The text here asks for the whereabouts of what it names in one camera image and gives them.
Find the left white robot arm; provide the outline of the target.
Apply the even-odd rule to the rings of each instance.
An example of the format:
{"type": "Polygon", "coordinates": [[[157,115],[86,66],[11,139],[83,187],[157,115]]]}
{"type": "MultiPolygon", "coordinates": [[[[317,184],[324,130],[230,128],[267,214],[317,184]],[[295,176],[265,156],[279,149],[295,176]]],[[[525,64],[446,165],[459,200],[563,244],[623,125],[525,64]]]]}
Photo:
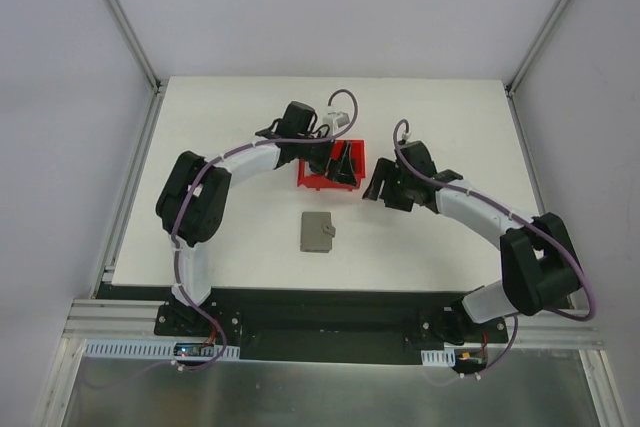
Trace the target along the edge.
{"type": "Polygon", "coordinates": [[[355,124],[357,112],[329,112],[319,124],[316,111],[292,101],[284,114],[255,132],[251,141],[211,159],[181,153],[157,200],[155,212],[168,234],[173,255],[172,295],[183,304],[176,322],[188,335],[204,334],[211,312],[202,304],[210,295],[206,244],[221,226],[229,190],[295,160],[331,182],[355,187],[355,162],[347,141],[337,158],[337,139],[355,124]]]}

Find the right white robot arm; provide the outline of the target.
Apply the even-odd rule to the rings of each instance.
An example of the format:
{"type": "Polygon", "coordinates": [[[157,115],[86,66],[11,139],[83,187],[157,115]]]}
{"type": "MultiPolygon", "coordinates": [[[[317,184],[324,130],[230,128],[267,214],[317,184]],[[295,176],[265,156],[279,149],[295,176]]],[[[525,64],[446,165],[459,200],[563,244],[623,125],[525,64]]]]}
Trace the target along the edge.
{"type": "Polygon", "coordinates": [[[477,191],[453,170],[439,171],[420,141],[402,141],[396,158],[380,158],[365,200],[410,212],[425,207],[469,228],[500,253],[501,279],[456,301],[452,334],[461,341],[481,335],[486,322],[512,315],[533,316],[582,287],[580,266],[562,219],[532,216],[477,191]]]}

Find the grey leather card holder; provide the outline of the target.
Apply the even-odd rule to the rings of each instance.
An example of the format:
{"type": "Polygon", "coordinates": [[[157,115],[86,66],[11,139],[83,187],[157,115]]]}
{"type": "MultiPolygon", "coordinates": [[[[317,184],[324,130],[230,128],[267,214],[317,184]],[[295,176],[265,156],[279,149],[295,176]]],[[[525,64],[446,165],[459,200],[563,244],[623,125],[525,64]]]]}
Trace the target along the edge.
{"type": "Polygon", "coordinates": [[[300,251],[329,253],[333,247],[336,228],[328,211],[305,211],[301,214],[300,251]]]}

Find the red plastic bin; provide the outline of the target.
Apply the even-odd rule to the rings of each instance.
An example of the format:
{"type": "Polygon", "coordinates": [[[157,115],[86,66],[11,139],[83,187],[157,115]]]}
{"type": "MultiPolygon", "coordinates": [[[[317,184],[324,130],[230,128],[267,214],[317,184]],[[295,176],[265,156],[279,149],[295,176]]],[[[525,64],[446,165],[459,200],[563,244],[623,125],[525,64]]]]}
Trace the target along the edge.
{"type": "MultiPolygon", "coordinates": [[[[348,191],[359,189],[362,180],[366,177],[365,141],[363,139],[349,139],[346,141],[352,141],[354,143],[354,150],[357,152],[360,176],[360,182],[358,186],[347,186],[341,184],[340,182],[329,181],[324,177],[324,174],[314,173],[311,170],[310,164],[303,160],[298,161],[297,186],[307,187],[315,189],[317,191],[322,189],[342,189],[348,191]]],[[[332,150],[339,150],[344,142],[345,141],[341,140],[336,141],[332,150]]]]}

